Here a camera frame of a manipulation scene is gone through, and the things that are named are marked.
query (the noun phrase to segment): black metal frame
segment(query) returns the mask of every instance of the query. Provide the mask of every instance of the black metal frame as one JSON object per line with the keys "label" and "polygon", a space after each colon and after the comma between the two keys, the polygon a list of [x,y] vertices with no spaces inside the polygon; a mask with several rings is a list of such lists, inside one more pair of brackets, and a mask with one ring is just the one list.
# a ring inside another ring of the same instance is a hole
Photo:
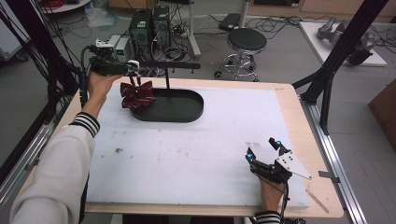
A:
{"label": "black metal frame", "polygon": [[344,60],[354,50],[355,45],[387,2],[388,0],[365,0],[319,70],[292,84],[294,89],[298,89],[311,82],[308,90],[301,94],[301,100],[307,101],[310,105],[315,105],[318,97],[323,92],[319,124],[326,134],[329,134],[328,118],[332,94],[332,80]]}

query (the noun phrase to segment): red cloth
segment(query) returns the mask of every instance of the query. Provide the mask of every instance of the red cloth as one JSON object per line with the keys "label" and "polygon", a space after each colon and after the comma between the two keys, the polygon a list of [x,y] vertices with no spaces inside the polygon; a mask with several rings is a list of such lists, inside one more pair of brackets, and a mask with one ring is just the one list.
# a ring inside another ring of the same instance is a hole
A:
{"label": "red cloth", "polygon": [[136,86],[133,78],[130,77],[131,83],[121,83],[120,93],[122,99],[122,108],[131,108],[136,110],[140,106],[147,107],[155,101],[152,93],[152,82],[148,81],[140,86]]}

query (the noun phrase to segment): black stool seat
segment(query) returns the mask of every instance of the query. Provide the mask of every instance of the black stool seat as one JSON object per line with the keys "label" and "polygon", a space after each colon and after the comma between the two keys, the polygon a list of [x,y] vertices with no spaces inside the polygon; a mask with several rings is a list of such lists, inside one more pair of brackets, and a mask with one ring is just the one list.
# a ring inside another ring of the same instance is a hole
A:
{"label": "black stool seat", "polygon": [[259,31],[240,28],[235,29],[228,35],[228,41],[237,49],[259,50],[265,48],[267,39]]}

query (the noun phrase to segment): white board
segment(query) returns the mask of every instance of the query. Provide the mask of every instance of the white board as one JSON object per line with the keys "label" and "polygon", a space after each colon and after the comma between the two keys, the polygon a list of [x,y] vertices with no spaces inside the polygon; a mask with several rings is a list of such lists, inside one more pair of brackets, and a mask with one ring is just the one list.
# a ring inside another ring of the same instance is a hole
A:
{"label": "white board", "polygon": [[[303,29],[303,32],[308,38],[309,43],[312,48],[315,50],[315,53],[318,55],[320,60],[324,63],[327,57],[329,57],[330,52],[332,51],[333,45],[327,39],[319,39],[318,38],[318,28],[322,27],[326,22],[308,22],[308,21],[300,21],[300,26]],[[332,30],[338,26],[339,23],[334,23],[332,26]],[[370,50],[373,53],[366,61],[364,61],[362,66],[385,66],[387,63],[379,56],[375,50]]]}
{"label": "white board", "polygon": [[[98,118],[88,202],[261,204],[260,183],[245,155],[250,146],[258,160],[273,164],[277,152],[268,139],[290,147],[276,93],[190,90],[205,101],[198,120],[145,122],[121,108],[120,84],[113,85]],[[290,179],[290,198],[289,207],[309,205],[299,176]]]}

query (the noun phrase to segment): person's arm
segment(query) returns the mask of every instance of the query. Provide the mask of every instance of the person's arm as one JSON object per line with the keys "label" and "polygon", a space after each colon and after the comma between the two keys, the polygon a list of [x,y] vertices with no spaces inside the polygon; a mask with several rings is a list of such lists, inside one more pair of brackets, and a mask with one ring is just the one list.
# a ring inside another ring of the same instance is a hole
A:
{"label": "person's arm", "polygon": [[32,184],[11,208],[10,223],[78,223],[82,191],[99,132],[97,116],[114,80],[90,74],[90,99],[70,125],[62,127],[40,158]]}
{"label": "person's arm", "polygon": [[280,214],[277,212],[282,198],[284,185],[271,182],[259,177],[262,194],[262,212],[256,214],[257,223],[280,223]]}

